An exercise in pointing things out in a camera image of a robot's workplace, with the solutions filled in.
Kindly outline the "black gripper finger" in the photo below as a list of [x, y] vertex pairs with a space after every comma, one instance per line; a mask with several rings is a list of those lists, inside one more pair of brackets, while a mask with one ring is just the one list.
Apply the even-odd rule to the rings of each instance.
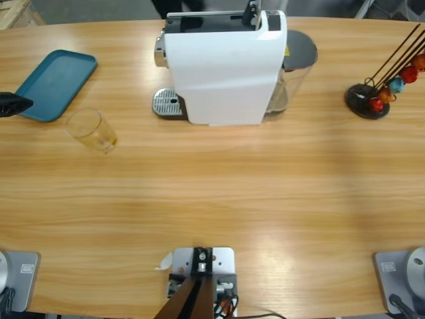
[[33, 105], [33, 101], [11, 92], [0, 93], [0, 117], [11, 117], [24, 112]]

